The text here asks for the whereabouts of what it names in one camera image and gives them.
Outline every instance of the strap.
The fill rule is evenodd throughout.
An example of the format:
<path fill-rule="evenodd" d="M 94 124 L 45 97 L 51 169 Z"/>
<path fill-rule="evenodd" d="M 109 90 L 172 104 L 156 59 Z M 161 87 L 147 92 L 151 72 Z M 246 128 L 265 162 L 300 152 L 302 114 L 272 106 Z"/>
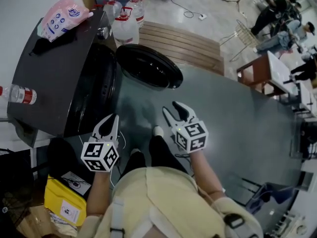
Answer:
<path fill-rule="evenodd" d="M 225 235 L 227 238 L 259 238 L 240 215 L 228 214 L 223 220 L 226 223 Z"/>
<path fill-rule="evenodd" d="M 110 238 L 124 238 L 123 205 L 124 202 L 119 197 L 116 197 L 112 203 Z"/>

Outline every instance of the black pants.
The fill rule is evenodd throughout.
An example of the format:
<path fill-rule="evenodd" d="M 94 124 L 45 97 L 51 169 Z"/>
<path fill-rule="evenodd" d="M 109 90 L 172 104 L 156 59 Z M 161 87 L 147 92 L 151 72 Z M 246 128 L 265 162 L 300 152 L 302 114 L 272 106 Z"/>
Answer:
<path fill-rule="evenodd" d="M 180 170 L 187 174 L 187 171 L 185 170 L 183 165 L 180 164 L 179 161 L 170 152 L 168 145 L 161 136 L 155 136 L 151 138 L 149 151 L 152 158 L 152 167 L 168 167 Z M 131 155 L 120 179 L 132 170 L 145 167 L 146 165 L 143 153 L 134 153 Z"/>
<path fill-rule="evenodd" d="M 316 78 L 316 69 L 317 68 L 314 59 L 310 59 L 309 61 L 307 61 L 307 63 L 293 69 L 291 73 L 294 74 L 296 72 L 301 72 L 301 74 L 295 76 L 296 80 L 314 80 Z"/>
<path fill-rule="evenodd" d="M 267 25 L 276 21 L 275 13 L 269 10 L 269 7 L 266 7 L 258 16 L 256 24 L 251 29 L 253 35 L 259 34 L 259 32 L 265 28 Z"/>

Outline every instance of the plastic water bottle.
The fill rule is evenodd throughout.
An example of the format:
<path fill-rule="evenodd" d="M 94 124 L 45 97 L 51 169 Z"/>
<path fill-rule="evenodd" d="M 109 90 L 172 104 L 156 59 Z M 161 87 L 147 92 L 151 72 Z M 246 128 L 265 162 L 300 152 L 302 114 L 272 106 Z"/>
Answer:
<path fill-rule="evenodd" d="M 104 11 L 107 14 L 110 25 L 114 22 L 114 19 L 120 16 L 122 4 L 116 0 L 109 0 L 104 5 Z"/>
<path fill-rule="evenodd" d="M 144 24 L 144 5 L 143 0 L 131 0 L 126 4 L 127 7 L 132 8 L 132 16 L 137 20 L 139 28 Z"/>
<path fill-rule="evenodd" d="M 131 15 L 132 8 L 122 7 L 120 16 L 112 24 L 112 32 L 117 47 L 124 44 L 139 44 L 138 23 Z"/>
<path fill-rule="evenodd" d="M 13 84 L 6 88 L 0 86 L 0 96 L 8 102 L 25 103 L 30 105 L 34 104 L 37 98 L 37 94 L 34 90 Z"/>

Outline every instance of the power strip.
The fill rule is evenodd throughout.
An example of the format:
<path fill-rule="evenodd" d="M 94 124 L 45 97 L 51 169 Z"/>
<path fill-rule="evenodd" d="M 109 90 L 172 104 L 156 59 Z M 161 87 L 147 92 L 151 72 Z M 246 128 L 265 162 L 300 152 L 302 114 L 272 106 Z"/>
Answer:
<path fill-rule="evenodd" d="M 200 20 L 204 20 L 205 18 L 207 18 L 206 14 L 202 14 L 202 16 L 199 17 Z"/>

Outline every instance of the black appliance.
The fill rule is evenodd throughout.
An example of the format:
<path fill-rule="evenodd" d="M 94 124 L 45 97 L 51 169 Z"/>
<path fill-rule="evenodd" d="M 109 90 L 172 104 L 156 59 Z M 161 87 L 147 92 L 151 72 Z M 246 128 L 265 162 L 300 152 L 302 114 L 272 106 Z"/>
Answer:
<path fill-rule="evenodd" d="M 9 103 L 8 116 L 55 136 L 92 132 L 115 110 L 122 80 L 117 62 L 127 77 L 155 90 L 183 82 L 179 68 L 159 52 L 134 44 L 117 49 L 106 14 L 95 10 L 52 43 L 34 29 L 12 83 L 34 89 L 38 98 L 33 105 Z"/>

